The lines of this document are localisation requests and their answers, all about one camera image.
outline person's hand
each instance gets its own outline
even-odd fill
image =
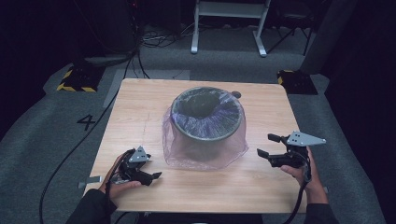
[[[120,159],[121,159],[121,156],[118,156],[116,161],[114,162],[113,166],[108,171],[105,180],[102,182],[101,187],[99,187],[99,190],[102,191],[103,193],[106,193],[106,183],[107,183],[108,179],[110,178],[113,169],[116,167],[116,165]],[[111,184],[110,199],[116,198],[117,196],[120,195],[120,193],[122,193],[123,191],[125,191],[127,189],[134,189],[134,188],[137,188],[140,186],[142,186],[142,184],[139,181],[129,181],[129,182],[126,182],[123,184],[117,184],[117,185]]]
[[[326,192],[324,191],[323,185],[320,182],[317,166],[315,165],[314,157],[312,156],[311,148],[307,147],[308,157],[311,163],[311,175],[312,180],[305,187],[306,198],[308,203],[329,203]],[[296,169],[288,165],[283,165],[280,169],[292,175],[300,184],[304,183],[304,171],[303,167]]]

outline black sleeve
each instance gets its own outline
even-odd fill
[[[304,224],[338,224],[332,208],[327,203],[309,203]]]
[[[110,201],[109,212],[112,214],[117,209]],[[67,219],[66,224],[105,224],[106,223],[106,195],[99,189],[90,189],[79,201],[76,210]]]

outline gray carpet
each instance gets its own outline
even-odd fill
[[[301,32],[288,37],[262,58],[251,31],[251,28],[206,30],[200,35],[196,55],[190,54],[190,36],[165,48],[143,47],[142,64],[149,75],[152,71],[167,74],[153,78],[169,78],[177,74],[175,71],[188,71],[190,80],[253,83],[276,83],[278,70],[300,67],[305,42]],[[278,39],[275,30],[265,30],[262,34],[267,48]],[[77,121],[87,115],[99,119],[108,95],[117,86],[116,75],[125,69],[126,63],[106,69],[98,92],[56,91],[69,66],[60,68],[49,78],[43,87],[47,95],[16,121],[0,143],[0,223],[38,222],[39,199],[50,175],[87,133],[85,125]],[[131,70],[134,67],[136,71],[140,69],[136,58],[128,76],[134,76]],[[318,95],[289,95],[289,99],[300,130],[327,139],[326,145],[313,147],[313,152],[322,182],[330,190],[335,215],[340,223],[385,223],[372,183],[353,155],[323,95],[328,79],[322,75],[314,75],[312,79]],[[83,193],[77,183],[91,172],[110,113],[111,108],[54,177],[44,201],[45,223],[64,223],[76,207]],[[262,215],[263,223],[268,224],[282,223],[287,217],[288,214]],[[133,223],[133,220],[131,214],[121,223]],[[297,215],[293,223],[303,220],[304,214]]]

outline transparent plastic wrap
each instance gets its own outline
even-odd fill
[[[171,166],[221,169],[247,150],[244,109],[227,91],[184,91],[163,116],[163,154]]]

